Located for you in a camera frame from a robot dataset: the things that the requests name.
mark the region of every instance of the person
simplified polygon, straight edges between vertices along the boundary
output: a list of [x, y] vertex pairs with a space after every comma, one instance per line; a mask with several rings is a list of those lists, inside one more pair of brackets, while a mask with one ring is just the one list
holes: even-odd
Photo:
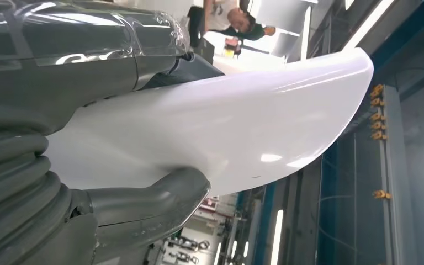
[[275, 34], [276, 28], [274, 26], [262, 26], [261, 24], [256, 24], [248, 32], [239, 32], [236, 31], [233, 27], [228, 27], [226, 30], [214, 30], [218, 33], [222, 33], [227, 36], [237, 37], [240, 40], [258, 40], [264, 36], [273, 36]]
[[240, 9], [238, 0], [204, 0], [204, 8], [192, 6], [188, 17], [192, 47], [197, 47], [200, 35], [209, 30], [226, 30], [232, 27], [246, 33], [256, 23], [253, 16]]

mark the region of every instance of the protective plastic cover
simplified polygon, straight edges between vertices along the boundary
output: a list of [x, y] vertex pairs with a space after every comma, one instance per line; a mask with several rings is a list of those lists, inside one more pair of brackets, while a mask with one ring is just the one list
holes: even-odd
[[187, 50], [187, 31], [165, 13], [102, 1], [0, 0], [0, 62], [60, 65]]

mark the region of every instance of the black hair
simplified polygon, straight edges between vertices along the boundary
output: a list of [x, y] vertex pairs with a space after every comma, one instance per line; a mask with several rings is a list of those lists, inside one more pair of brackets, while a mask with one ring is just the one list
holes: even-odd
[[253, 30], [253, 28], [256, 25], [256, 19], [249, 13], [249, 12], [244, 12], [246, 18], [248, 19], [248, 21], [250, 22], [250, 25], [248, 26], [248, 30], [245, 33], [251, 32]]

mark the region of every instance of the fluorescent light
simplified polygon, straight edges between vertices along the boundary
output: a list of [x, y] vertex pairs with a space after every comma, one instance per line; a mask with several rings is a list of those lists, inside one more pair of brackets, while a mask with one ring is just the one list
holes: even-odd
[[308, 38], [310, 37], [310, 20], [311, 20], [311, 6], [306, 9], [305, 22], [303, 24], [303, 36], [301, 39], [301, 56], [300, 60], [306, 60], [308, 54]]
[[282, 221], [284, 218], [284, 210], [277, 212], [277, 220], [275, 221], [274, 245], [272, 247], [271, 265], [277, 265], [279, 259], [280, 234], [282, 233]]
[[236, 240], [233, 241], [233, 247], [231, 249], [231, 258], [235, 256], [235, 250], [236, 250]]
[[273, 155], [271, 153], [264, 153], [261, 156], [262, 162], [275, 162], [275, 161], [280, 160], [280, 159], [282, 159], [282, 156]]
[[245, 251], [243, 251], [243, 258], [246, 258], [246, 256], [248, 256], [248, 241], [246, 241]]
[[353, 4], [354, 0], [345, 0], [345, 10], [348, 10], [350, 6]]
[[217, 253], [215, 254], [214, 265], [217, 265], [217, 263], [219, 263], [219, 256], [220, 256], [220, 248], [221, 247], [222, 247], [222, 243], [219, 242], [219, 246], [217, 247]]
[[381, 2], [375, 7], [373, 12], [363, 22], [360, 28], [357, 29], [357, 32], [353, 34], [343, 50], [355, 48], [363, 39], [363, 37], [365, 37], [368, 31], [370, 31], [373, 25], [378, 21], [378, 19], [384, 14], [384, 12], [388, 10], [393, 2], [394, 0], [381, 0]]

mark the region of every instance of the glossy white panel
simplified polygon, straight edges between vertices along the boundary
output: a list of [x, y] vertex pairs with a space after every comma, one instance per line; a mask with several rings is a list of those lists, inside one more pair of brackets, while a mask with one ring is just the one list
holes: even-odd
[[339, 136], [373, 74], [354, 49], [287, 65], [133, 92], [76, 111], [49, 136], [52, 170], [71, 188], [145, 187], [193, 166], [211, 195], [306, 166]]

